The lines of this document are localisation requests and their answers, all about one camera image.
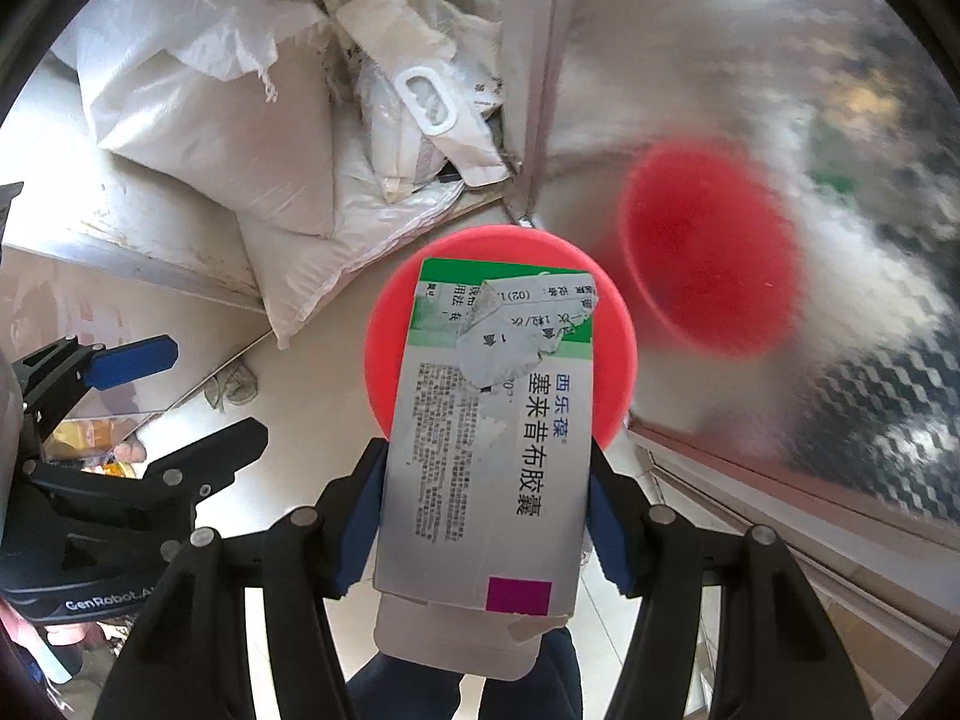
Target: red plastic lid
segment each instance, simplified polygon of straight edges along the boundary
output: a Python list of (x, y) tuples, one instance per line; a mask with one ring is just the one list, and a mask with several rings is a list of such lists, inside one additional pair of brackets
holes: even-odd
[(660, 143), (640, 157), (622, 203), (632, 277), (675, 340), (731, 356), (784, 340), (800, 255), (756, 167), (715, 143)]
[(474, 227), (433, 241), (390, 277), (373, 306), (364, 344), (364, 376), (373, 415), (390, 437), (414, 289), (427, 257), (512, 262), (588, 271), (599, 303), (593, 312), (593, 437), (607, 446), (630, 408), (637, 341), (627, 306), (610, 276), (579, 248), (542, 230), (507, 224)]

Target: blue gripper pad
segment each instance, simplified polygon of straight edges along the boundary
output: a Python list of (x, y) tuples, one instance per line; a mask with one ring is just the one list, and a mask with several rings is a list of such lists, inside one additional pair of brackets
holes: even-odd
[(387, 453), (373, 466), (357, 497), (347, 527), (340, 539), (340, 569), (334, 578), (339, 593), (347, 590), (363, 576), (373, 547), (373, 538), (380, 527), (380, 506), (383, 503), (383, 481), (387, 472)]
[(94, 389), (110, 389), (142, 379), (176, 362), (179, 349), (170, 336), (156, 336), (97, 352), (83, 375), (83, 382)]

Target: reflective metal wall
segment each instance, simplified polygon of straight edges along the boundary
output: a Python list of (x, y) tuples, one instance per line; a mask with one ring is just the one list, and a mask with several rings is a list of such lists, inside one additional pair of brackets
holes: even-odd
[(632, 161), (720, 138), (762, 167), (802, 252), (786, 343), (733, 360), (641, 341), (635, 416), (957, 545), (960, 106), (926, 52), (882, 0), (571, 7), (534, 223), (628, 292)]

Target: dark pants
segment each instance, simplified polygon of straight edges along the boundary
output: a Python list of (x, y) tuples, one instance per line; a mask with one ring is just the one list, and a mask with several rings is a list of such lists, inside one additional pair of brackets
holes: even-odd
[[(347, 683), (358, 720), (450, 720), (463, 674), (379, 653)], [(550, 631), (526, 677), (487, 680), (479, 720), (582, 720), (580, 666), (570, 631)]]

